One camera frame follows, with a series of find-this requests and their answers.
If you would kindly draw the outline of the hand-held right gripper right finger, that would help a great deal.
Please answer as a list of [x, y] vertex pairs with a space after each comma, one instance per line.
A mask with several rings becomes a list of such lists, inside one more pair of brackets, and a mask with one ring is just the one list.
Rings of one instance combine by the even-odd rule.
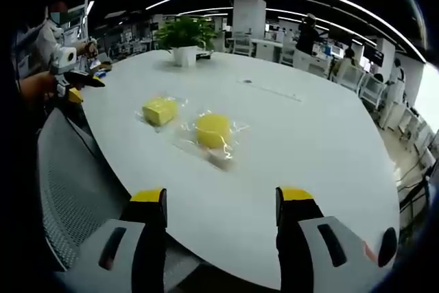
[[281, 292], [370, 292], [387, 273], [398, 239], [384, 231], [378, 253], [313, 196], [292, 187], [276, 188], [276, 249]]

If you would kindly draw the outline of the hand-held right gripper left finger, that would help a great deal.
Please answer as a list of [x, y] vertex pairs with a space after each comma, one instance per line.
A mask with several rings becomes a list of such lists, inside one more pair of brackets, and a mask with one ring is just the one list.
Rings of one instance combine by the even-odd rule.
[[80, 246], [67, 271], [68, 292], [163, 292], [167, 190], [134, 194]]

